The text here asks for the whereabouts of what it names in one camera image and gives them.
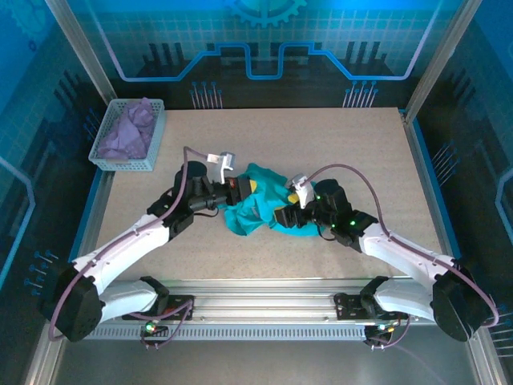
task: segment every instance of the glass panel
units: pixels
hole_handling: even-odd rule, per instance
[[[95,175],[89,120],[105,106],[43,1],[2,5],[0,383],[16,384],[44,321],[43,258],[70,256]]]
[[[462,259],[503,316],[513,368],[513,2],[483,0],[418,115]]]
[[[459,3],[71,2],[118,95],[173,108],[404,107]]]

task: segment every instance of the black bracket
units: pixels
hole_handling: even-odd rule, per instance
[[[185,321],[190,321],[192,319],[192,313],[194,311],[194,296],[193,295],[169,295],[166,306],[164,307],[164,311],[161,314],[166,314],[169,311],[176,309],[177,307],[183,305],[186,301],[192,301],[191,310],[188,312]],[[187,311],[187,307],[180,310],[178,313],[170,315],[169,317],[163,318],[161,321],[180,321],[185,312]],[[149,311],[145,311],[144,313],[140,313],[141,315],[146,315],[148,317],[160,315],[157,314],[156,311],[150,309]],[[125,314],[121,317],[121,319],[125,321],[139,320],[139,318],[133,317],[129,314]]]
[[[380,347],[390,343],[392,333],[388,330],[382,330],[377,326],[366,326],[366,340],[363,342],[369,347]]]
[[[374,278],[360,291],[360,294],[335,294],[333,300],[335,302],[337,320],[379,319],[382,321],[392,321],[395,319],[407,319],[408,314],[398,311],[384,311],[374,299],[374,294],[378,287],[387,280],[388,277],[380,276]]]

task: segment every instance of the purple cloth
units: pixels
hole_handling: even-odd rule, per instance
[[[155,118],[148,99],[129,103],[100,140],[98,155],[104,159],[143,159],[150,147]]]

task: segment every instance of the enclosure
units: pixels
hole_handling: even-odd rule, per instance
[[[0,383],[511,381],[513,2],[2,5]],[[108,103],[144,96],[167,110],[154,171],[101,171],[87,157]],[[234,151],[235,175],[253,162],[287,177],[361,167],[392,229],[464,264],[499,325],[460,343],[419,320],[407,352],[339,341],[333,294],[401,272],[317,238],[236,237],[199,218],[121,276],[202,298],[178,341],[146,352],[114,322],[49,342],[36,309],[46,260],[72,261],[135,223],[172,186],[183,145]],[[365,185],[332,177],[374,212]]]

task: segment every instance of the basket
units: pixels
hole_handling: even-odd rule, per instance
[[[99,126],[98,135],[88,156],[88,159],[103,171],[153,171],[159,152],[160,141],[162,140],[164,127],[166,125],[164,102],[161,99],[149,99],[151,108],[153,109],[153,116],[155,117],[155,129],[153,130],[153,136],[151,137],[151,143],[147,150],[146,158],[119,160],[104,159],[98,156],[100,141],[109,134],[112,124],[121,116],[125,106],[136,100],[139,99],[114,99],[109,103],[102,124]]]

